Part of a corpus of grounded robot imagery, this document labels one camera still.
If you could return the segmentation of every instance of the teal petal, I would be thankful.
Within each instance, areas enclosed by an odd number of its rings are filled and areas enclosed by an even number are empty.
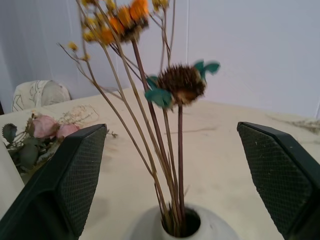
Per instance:
[[[193,66],[201,73],[205,67],[205,62],[203,59],[198,60]]]
[[[146,78],[146,82],[148,83],[151,89],[157,88],[157,81],[158,81],[158,77],[154,75],[150,75]]]
[[[144,96],[148,102],[153,102],[160,108],[167,109],[172,106],[172,95],[161,88],[146,91]]]
[[[220,63],[219,62],[210,62],[208,64],[206,64],[203,68],[203,70],[200,72],[201,77],[203,79],[206,78],[206,72],[210,72],[212,75],[215,74],[216,72],[218,72],[220,68]]]

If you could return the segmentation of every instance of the dried flower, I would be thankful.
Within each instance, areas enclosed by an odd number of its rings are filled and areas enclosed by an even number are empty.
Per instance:
[[[204,94],[207,86],[206,72],[217,73],[220,63],[214,61],[205,64],[203,60],[194,66],[177,65],[169,67],[159,77],[149,75],[146,79],[150,90],[144,94],[148,102],[163,109],[173,105],[188,105]]]
[[[60,126],[59,130],[56,132],[56,138],[61,139],[75,133],[80,128],[75,124],[65,124]]]
[[[73,41],[70,41],[68,43],[68,48],[72,49],[73,51],[77,51],[78,50],[78,46]]]
[[[116,4],[114,3],[113,0],[105,0],[106,8],[112,12],[113,10],[116,9]]]
[[[134,24],[130,16],[130,10],[126,6],[119,8],[117,18],[125,28],[130,28]]]
[[[130,7],[130,15],[134,21],[145,18],[149,14],[147,0],[134,0]]]
[[[152,0],[154,11],[158,12],[160,8],[166,9],[168,7],[168,0]]]
[[[97,20],[93,19],[92,17],[86,17],[85,18],[85,24],[86,25],[90,25],[90,26],[94,26],[97,24]]]
[[[105,45],[109,45],[115,41],[115,38],[109,28],[106,28],[106,27],[102,28],[101,40]]]
[[[176,104],[188,105],[204,94],[206,82],[195,67],[177,65],[160,74],[157,86],[170,92]]]
[[[96,5],[95,0],[81,0],[83,6],[88,7],[89,4]]]
[[[85,54],[82,58],[80,58],[80,60],[89,61],[90,60],[90,55],[89,54]]]
[[[83,39],[88,43],[96,40],[95,35],[91,31],[83,33]]]
[[[52,117],[40,115],[32,120],[34,126],[33,136],[35,138],[50,138],[56,135],[59,124]]]
[[[122,24],[118,21],[117,18],[111,17],[109,19],[109,21],[110,21],[110,24],[111,24],[113,30],[115,31],[115,33],[117,33],[117,34],[123,34],[124,33],[125,28],[124,28],[124,26],[122,26]]]

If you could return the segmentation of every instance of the dried flower arrangement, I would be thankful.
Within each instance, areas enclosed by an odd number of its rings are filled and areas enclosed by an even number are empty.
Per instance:
[[[153,11],[149,12],[147,0],[133,0],[130,5],[117,6],[113,0],[76,0],[79,9],[79,19],[82,31],[82,50],[83,55],[79,55],[78,46],[70,42],[67,47],[59,44],[60,47],[71,57],[78,70],[88,79],[101,93],[103,98],[115,112],[125,130],[129,134],[134,146],[136,147],[143,163],[154,181],[154,187],[158,204],[162,215],[162,225],[165,230],[174,237],[186,237],[186,208],[184,200],[184,176],[183,176],[183,107],[190,105],[198,97],[204,94],[207,87],[206,72],[211,74],[219,70],[218,62],[205,64],[203,60],[195,65],[171,65],[171,54],[174,40],[176,0],[173,1],[173,22],[170,42],[167,38],[167,12],[170,2],[168,0],[152,0]],[[162,53],[160,61],[160,71],[158,76],[147,75],[144,71],[138,49],[138,40],[141,32],[149,26],[149,18],[156,23],[161,30]],[[132,120],[137,127],[139,135],[144,143],[147,152],[147,159],[143,155],[131,131],[121,117],[118,110],[114,107],[104,89],[96,81],[92,71],[90,56],[87,52],[87,44],[97,43],[101,46],[118,85],[118,94],[112,93],[123,101]],[[122,44],[132,44],[136,63],[130,60],[123,51]],[[109,51],[112,50],[122,59],[126,74],[134,92],[135,98],[142,113],[149,137],[154,147],[156,156],[166,179],[170,192],[171,200],[168,204],[164,199],[162,187],[158,179],[158,172],[155,165],[154,156],[146,140],[145,133],[142,131],[141,123],[137,121],[135,113],[130,108],[119,77],[111,60]],[[167,55],[168,67],[163,69],[165,52]],[[84,70],[86,65],[89,74]],[[145,91],[145,98],[152,118],[155,135],[148,120],[145,108],[138,94],[137,87],[132,78],[135,74],[142,82]],[[161,135],[158,119],[154,110],[156,104],[163,111],[166,137],[168,142],[168,155],[166,154],[165,144]],[[170,134],[168,121],[168,110],[178,107],[178,165],[174,159],[174,150]]]
[[[29,179],[55,154],[60,143],[80,129],[87,119],[98,115],[91,106],[77,106],[55,120],[48,115],[32,113],[24,130],[17,134],[17,126],[7,123],[2,127],[6,148],[21,176]]]

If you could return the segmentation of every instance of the yellow dried flower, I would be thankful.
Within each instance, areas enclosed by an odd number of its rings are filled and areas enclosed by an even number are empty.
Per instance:
[[[109,11],[113,11],[116,9],[116,4],[114,3],[113,0],[105,0],[105,3],[106,3],[106,8],[109,10]]]
[[[83,34],[83,39],[88,43],[96,40],[95,35],[91,31],[85,32]]]
[[[93,4],[96,5],[96,1],[95,0],[81,0],[81,3],[83,6],[87,7],[88,4]]]
[[[104,16],[102,15],[101,12],[97,14],[97,18],[95,20],[99,23],[103,23],[105,21]]]
[[[152,0],[153,9],[158,12],[160,8],[166,9],[168,7],[168,0]]]
[[[78,50],[78,46],[73,41],[70,41],[68,43],[68,48],[72,49],[73,51],[77,51]]]
[[[86,17],[85,22],[92,26],[92,25],[95,25],[97,21],[95,19],[93,19],[92,17]]]
[[[90,60],[90,55],[89,54],[86,54],[86,55],[84,55],[82,58],[80,58],[81,60],[83,60],[83,61],[89,61]]]

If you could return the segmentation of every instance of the black textured pad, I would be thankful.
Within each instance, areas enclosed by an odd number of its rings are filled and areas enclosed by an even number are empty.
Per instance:
[[[95,195],[105,137],[106,129],[100,128],[84,138],[59,182],[61,204],[76,236],[84,230]]]
[[[238,125],[252,180],[278,231],[286,236],[312,195],[313,187],[271,136]]]

